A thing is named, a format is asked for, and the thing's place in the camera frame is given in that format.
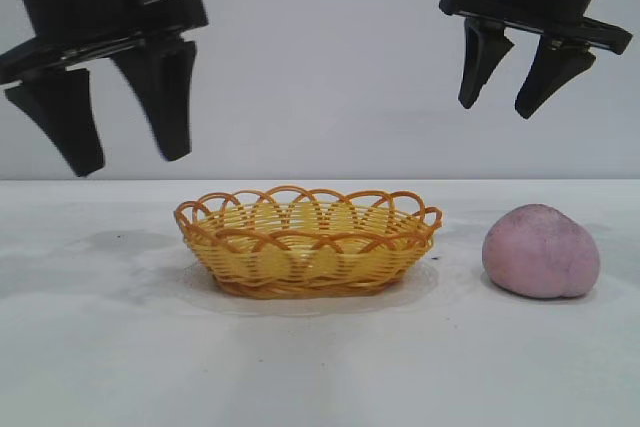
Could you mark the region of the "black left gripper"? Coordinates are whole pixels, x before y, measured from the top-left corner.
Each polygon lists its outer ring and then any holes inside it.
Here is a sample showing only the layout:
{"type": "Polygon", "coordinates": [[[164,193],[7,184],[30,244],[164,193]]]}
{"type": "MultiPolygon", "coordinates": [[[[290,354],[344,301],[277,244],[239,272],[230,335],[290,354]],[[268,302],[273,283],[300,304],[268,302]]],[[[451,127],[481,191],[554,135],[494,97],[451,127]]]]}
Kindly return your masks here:
{"type": "MultiPolygon", "coordinates": [[[[1,56],[1,81],[105,57],[142,39],[180,35],[208,23],[203,0],[22,0],[34,38],[1,56]]],[[[142,106],[167,161],[191,152],[193,41],[167,40],[111,56],[142,106]]],[[[44,132],[74,174],[105,166],[86,69],[50,71],[5,91],[44,132]]]]}

